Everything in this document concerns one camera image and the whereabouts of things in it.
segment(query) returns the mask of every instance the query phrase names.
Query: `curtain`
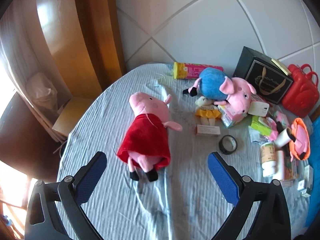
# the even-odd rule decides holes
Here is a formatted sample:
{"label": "curtain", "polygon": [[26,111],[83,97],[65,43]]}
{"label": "curtain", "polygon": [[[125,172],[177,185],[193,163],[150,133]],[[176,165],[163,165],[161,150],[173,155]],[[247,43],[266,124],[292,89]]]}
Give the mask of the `curtain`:
{"label": "curtain", "polygon": [[0,63],[37,120],[56,142],[62,142],[66,138],[52,130],[52,120],[39,110],[26,91],[28,79],[41,72],[41,65],[24,25],[22,2],[13,0],[0,20]]}

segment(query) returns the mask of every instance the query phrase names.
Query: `peppa pig plush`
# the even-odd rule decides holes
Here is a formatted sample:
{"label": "peppa pig plush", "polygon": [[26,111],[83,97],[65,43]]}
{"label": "peppa pig plush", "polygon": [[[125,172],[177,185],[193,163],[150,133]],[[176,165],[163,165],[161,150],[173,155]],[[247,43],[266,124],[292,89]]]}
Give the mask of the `peppa pig plush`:
{"label": "peppa pig plush", "polygon": [[183,94],[197,95],[197,90],[207,99],[215,100],[215,105],[228,103],[236,114],[247,113],[251,102],[251,93],[255,88],[242,78],[230,78],[226,73],[215,68],[205,68],[193,87],[185,89]]}
{"label": "peppa pig plush", "polygon": [[133,94],[129,103],[135,119],[127,130],[117,156],[128,164],[130,178],[139,180],[135,167],[141,168],[148,180],[158,179],[157,170],[170,163],[166,128],[182,131],[182,126],[169,121],[168,104],[171,95],[163,102],[148,94]]}

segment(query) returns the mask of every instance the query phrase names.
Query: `plastic bag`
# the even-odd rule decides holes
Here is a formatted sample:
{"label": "plastic bag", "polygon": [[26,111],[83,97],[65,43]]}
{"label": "plastic bag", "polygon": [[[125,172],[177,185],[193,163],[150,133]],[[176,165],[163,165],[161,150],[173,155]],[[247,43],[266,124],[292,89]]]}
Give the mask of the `plastic bag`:
{"label": "plastic bag", "polygon": [[58,118],[57,90],[45,74],[38,72],[32,76],[26,85],[26,90],[32,102],[52,122]]}

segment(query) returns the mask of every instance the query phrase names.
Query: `black box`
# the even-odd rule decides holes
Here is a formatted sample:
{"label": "black box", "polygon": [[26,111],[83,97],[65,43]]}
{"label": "black box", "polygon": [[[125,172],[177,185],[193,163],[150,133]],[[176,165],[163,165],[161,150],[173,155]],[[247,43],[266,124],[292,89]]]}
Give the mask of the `black box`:
{"label": "black box", "polygon": [[293,83],[293,78],[283,73],[270,57],[247,47],[243,47],[233,77],[247,80],[257,94],[275,104],[281,102]]}

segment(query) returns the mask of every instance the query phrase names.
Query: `red backpack handle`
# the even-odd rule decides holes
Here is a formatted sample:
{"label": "red backpack handle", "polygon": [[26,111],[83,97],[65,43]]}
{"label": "red backpack handle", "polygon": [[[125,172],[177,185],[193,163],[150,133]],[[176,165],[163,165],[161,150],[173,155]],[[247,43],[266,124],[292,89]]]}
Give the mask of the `red backpack handle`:
{"label": "red backpack handle", "polygon": [[312,76],[313,75],[316,75],[317,77],[317,81],[316,81],[316,87],[318,87],[318,84],[319,84],[319,77],[318,77],[318,74],[314,71],[311,71],[307,74],[306,78],[310,79],[312,81]]}
{"label": "red backpack handle", "polygon": [[310,71],[312,71],[312,68],[309,64],[303,64],[300,68],[303,71],[303,69],[305,69],[306,67],[308,67],[310,69]]}

